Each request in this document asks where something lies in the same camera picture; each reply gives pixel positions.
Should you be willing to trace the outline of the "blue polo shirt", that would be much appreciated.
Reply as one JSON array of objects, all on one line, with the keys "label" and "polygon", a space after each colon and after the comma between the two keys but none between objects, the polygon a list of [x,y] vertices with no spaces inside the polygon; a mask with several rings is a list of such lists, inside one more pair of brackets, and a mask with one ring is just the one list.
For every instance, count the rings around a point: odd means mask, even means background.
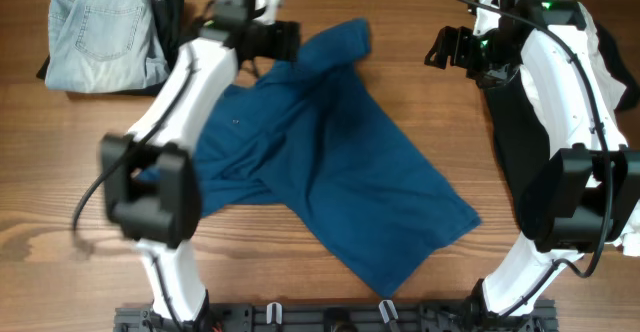
[{"label": "blue polo shirt", "polygon": [[481,220],[366,90],[356,65],[370,51],[369,24],[355,18],[316,34],[252,87],[228,87],[193,162],[203,216],[283,204],[389,297]]}]

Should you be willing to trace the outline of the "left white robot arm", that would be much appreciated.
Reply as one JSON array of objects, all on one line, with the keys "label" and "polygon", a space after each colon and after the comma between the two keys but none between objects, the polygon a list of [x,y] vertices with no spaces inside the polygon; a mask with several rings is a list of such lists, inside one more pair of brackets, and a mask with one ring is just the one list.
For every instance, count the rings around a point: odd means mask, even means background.
[{"label": "left white robot arm", "polygon": [[101,142],[106,217],[133,241],[153,292],[141,328],[213,327],[191,243],[202,212],[192,154],[243,62],[296,59],[300,26],[277,20],[283,1],[214,0],[212,16],[180,46],[147,112],[125,135],[107,135]]}]

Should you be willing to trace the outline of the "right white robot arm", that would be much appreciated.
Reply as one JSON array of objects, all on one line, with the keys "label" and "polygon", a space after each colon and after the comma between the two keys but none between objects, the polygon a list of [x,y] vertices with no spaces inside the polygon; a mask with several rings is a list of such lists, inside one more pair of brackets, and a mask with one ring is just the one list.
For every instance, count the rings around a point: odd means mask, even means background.
[{"label": "right white robot arm", "polygon": [[519,236],[465,300],[468,327],[511,327],[564,270],[606,245],[639,253],[639,154],[614,112],[595,25],[575,0],[467,0],[472,28],[442,29],[429,66],[463,68],[484,92]]}]

